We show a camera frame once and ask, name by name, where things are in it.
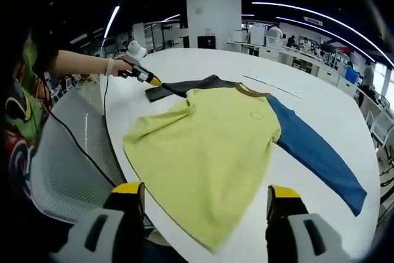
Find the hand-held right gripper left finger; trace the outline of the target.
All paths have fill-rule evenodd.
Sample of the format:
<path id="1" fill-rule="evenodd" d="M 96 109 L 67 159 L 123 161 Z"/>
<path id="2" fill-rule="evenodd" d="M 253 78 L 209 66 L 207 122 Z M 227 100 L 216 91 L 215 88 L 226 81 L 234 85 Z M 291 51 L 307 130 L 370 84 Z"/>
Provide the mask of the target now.
<path id="1" fill-rule="evenodd" d="M 86 212 L 68 232 L 60 262 L 138 262 L 144 240 L 145 184 L 115 187 L 102 208 Z"/>

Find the person's left hand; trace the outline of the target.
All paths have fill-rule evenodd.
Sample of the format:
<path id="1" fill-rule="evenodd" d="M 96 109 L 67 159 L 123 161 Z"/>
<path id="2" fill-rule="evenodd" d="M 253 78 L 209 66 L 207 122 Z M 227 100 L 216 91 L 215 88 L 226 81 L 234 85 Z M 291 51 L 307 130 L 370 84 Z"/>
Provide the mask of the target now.
<path id="1" fill-rule="evenodd" d="M 122 76 L 125 71 L 132 71 L 132 65 L 124 60 L 109 59 L 105 76 Z"/>

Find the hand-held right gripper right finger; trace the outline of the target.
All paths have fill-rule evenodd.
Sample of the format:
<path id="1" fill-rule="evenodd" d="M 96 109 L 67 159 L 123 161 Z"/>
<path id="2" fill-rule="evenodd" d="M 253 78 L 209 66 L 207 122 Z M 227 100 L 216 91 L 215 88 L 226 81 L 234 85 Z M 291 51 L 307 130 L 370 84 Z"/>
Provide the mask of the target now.
<path id="1" fill-rule="evenodd" d="M 291 188 L 268 187 L 265 238 L 268 262 L 348 262 L 340 235 Z"/>

